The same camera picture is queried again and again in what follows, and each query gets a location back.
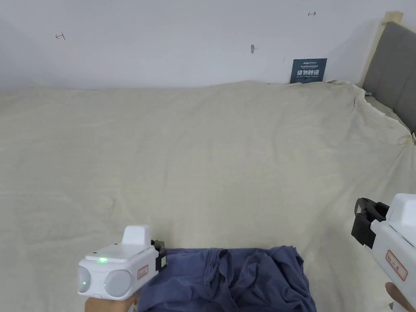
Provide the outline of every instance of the white plastic casing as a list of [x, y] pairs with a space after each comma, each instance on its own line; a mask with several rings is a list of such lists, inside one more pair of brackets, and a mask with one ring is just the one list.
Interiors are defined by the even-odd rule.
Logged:
[[[416, 195], [397, 194], [386, 215], [386, 221], [371, 223], [376, 234], [368, 250], [378, 265], [416, 307]], [[400, 311], [397, 303], [394, 311]]]
[[[112, 244], [90, 253], [79, 262], [80, 267], [88, 270], [90, 278], [86, 279], [85, 269], [80, 268], [82, 274], [79, 272], [78, 294], [125, 300], [157, 275], [155, 259], [158, 255], [158, 251], [151, 245], [150, 228], [146, 225], [130, 225], [124, 230], [120, 244]], [[109, 295], [104, 285], [110, 272], [115, 270], [125, 270], [131, 275], [130, 287], [127, 286], [128, 290], [119, 297]]]

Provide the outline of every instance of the human hand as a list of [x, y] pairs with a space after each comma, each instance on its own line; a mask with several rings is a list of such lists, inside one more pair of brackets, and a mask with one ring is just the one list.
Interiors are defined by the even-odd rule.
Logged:
[[416, 312], [416, 310], [410, 305], [409, 301], [406, 300], [406, 298], [401, 294], [400, 290], [398, 290], [398, 288], [392, 282], [387, 282], [385, 286], [387, 293], [390, 295], [390, 297], [393, 298], [394, 301], [399, 303], [409, 312]]
[[127, 312], [138, 299], [139, 292], [124, 301], [90, 297], [85, 301], [85, 312]]

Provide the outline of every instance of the finger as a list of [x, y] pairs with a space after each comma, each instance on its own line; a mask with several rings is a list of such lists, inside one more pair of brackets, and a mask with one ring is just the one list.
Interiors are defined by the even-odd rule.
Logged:
[[395, 284], [391, 282], [387, 282], [385, 286], [386, 286], [387, 293], [390, 295], [390, 297], [393, 298], [394, 301], [398, 302], [406, 310], [414, 311], [409, 301], [406, 300], [406, 298], [402, 295], [402, 293], [395, 286]]
[[139, 291], [135, 292], [130, 298], [125, 300], [125, 303], [127, 306], [131, 306], [134, 304], [134, 302], [136, 301], [136, 299], [139, 297]]

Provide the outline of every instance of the wrinkled fabric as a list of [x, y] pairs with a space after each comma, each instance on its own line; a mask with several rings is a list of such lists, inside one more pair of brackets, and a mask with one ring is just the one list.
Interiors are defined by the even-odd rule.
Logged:
[[139, 311], [316, 311], [296, 248], [173, 249]]
[[416, 145], [364, 93], [0, 90], [1, 310], [82, 311], [78, 262], [148, 224], [169, 248], [296, 246], [318, 311], [390, 312], [354, 205], [416, 193]]

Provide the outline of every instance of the blue sign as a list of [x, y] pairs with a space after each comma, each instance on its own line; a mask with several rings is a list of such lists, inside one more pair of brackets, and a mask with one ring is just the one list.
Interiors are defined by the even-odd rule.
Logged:
[[326, 65], [327, 59], [294, 59], [290, 83], [322, 81]]

